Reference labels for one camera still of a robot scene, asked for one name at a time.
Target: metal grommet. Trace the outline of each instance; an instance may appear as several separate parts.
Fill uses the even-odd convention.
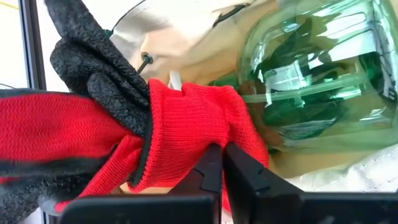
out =
[[[141,59],[142,59],[143,63],[141,64],[141,66],[140,66],[140,67],[138,68],[138,70],[137,70],[138,75],[143,71],[143,69],[144,69],[148,64],[154,63],[154,59],[153,59],[152,56],[150,56],[150,54],[148,54],[147,52],[141,53]]]

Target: window frame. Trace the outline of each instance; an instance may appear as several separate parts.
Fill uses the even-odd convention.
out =
[[[26,78],[29,88],[46,90],[42,41],[36,0],[18,0],[24,45]],[[57,218],[42,212],[43,224],[56,224]]]

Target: white fabric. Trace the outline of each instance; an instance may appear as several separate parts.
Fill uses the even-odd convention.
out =
[[[308,192],[396,192],[398,144],[349,166],[318,170],[286,180]]]

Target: green plastic item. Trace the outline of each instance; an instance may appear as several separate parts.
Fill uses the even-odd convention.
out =
[[[389,0],[288,1],[212,85],[234,86],[273,149],[382,149],[398,143],[397,29]]]

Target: glove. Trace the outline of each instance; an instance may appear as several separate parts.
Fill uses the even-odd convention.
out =
[[[132,173],[143,169],[142,177],[130,176],[132,192],[148,187],[173,187],[197,163],[206,147],[221,147],[233,141],[264,166],[267,150],[250,120],[241,97],[229,86],[185,84],[182,91],[171,90],[158,80],[150,80],[152,121],[137,162],[141,144],[125,138],[79,197],[108,194]],[[223,207],[230,211],[223,191]],[[58,204],[61,212],[67,203]]]
[[[89,98],[67,93],[7,92],[0,100],[0,221],[14,223],[40,201],[173,187],[207,145],[233,141],[267,167],[267,151],[240,96],[230,87],[151,80],[152,116],[144,139]],[[67,203],[58,203],[61,212]],[[223,191],[223,207],[229,210]]]
[[[87,97],[35,90],[0,90],[0,133],[0,223],[77,197],[132,134]]]
[[[50,61],[71,92],[89,96],[124,127],[145,133],[149,89],[81,0],[45,0],[62,39]]]

